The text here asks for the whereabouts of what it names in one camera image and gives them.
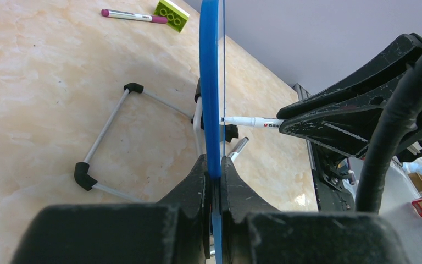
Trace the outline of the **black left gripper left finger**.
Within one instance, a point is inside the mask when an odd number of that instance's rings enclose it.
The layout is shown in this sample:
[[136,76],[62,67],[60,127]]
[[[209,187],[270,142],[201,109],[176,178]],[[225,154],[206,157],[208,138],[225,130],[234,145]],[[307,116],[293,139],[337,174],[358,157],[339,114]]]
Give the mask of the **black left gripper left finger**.
[[52,205],[24,233],[12,263],[204,263],[209,253],[206,156],[154,203]]

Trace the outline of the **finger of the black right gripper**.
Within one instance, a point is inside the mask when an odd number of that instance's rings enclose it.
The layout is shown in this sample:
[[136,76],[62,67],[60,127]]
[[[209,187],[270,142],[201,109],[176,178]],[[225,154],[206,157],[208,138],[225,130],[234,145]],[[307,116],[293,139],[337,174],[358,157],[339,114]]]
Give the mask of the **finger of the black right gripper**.
[[[298,106],[287,106],[279,110],[279,119],[283,120],[279,131],[309,140],[339,156],[363,158],[383,109],[383,106],[323,106],[303,111]],[[422,143],[422,112],[396,152],[417,141]]]
[[354,73],[313,96],[281,108],[276,117],[290,119],[364,94],[402,74],[406,63],[416,62],[421,55],[422,37],[415,33],[401,34]]

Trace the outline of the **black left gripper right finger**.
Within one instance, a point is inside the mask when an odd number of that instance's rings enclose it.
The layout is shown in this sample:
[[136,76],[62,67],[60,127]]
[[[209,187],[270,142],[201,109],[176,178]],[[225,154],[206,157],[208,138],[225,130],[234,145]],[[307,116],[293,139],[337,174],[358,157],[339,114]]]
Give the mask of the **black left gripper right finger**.
[[408,263],[392,225],[373,213],[282,212],[221,162],[223,263]]

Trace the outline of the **blue marker pen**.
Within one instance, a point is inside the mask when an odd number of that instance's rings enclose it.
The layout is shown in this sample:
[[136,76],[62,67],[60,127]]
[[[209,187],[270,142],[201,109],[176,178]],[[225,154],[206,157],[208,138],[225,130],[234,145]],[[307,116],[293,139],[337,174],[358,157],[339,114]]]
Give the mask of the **blue marker pen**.
[[257,128],[279,128],[284,122],[283,119],[266,118],[266,117],[222,117],[221,121],[232,125],[242,125],[247,127]]

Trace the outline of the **blue framed whiteboard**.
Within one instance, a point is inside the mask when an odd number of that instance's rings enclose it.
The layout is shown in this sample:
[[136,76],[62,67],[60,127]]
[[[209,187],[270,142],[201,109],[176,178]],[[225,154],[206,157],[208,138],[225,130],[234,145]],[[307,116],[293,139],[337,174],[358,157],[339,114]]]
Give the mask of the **blue framed whiteboard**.
[[212,226],[216,263],[223,263],[221,225],[220,178],[220,115],[218,31],[219,2],[202,1],[199,23],[199,67],[203,103],[203,122],[207,153],[207,170],[210,178]]

